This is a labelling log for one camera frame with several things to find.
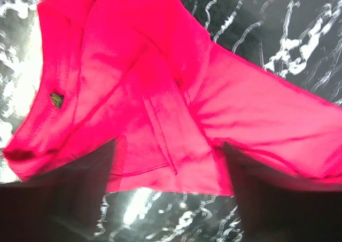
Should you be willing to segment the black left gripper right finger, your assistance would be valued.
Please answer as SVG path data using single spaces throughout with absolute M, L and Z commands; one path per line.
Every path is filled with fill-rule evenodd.
M 341 184 L 282 174 L 224 143 L 246 241 L 341 241 Z

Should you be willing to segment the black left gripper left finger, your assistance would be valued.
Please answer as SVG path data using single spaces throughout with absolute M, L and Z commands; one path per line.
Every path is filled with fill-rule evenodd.
M 28 182 L 1 185 L 1 241 L 96 241 L 113 140 Z

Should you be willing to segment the red t shirt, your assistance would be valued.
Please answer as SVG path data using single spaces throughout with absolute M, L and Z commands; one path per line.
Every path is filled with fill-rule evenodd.
M 341 189 L 341 108 L 214 43 L 180 0 L 43 0 L 43 69 L 4 149 L 23 181 L 115 139 L 107 189 L 232 195 L 223 144 L 299 190 Z

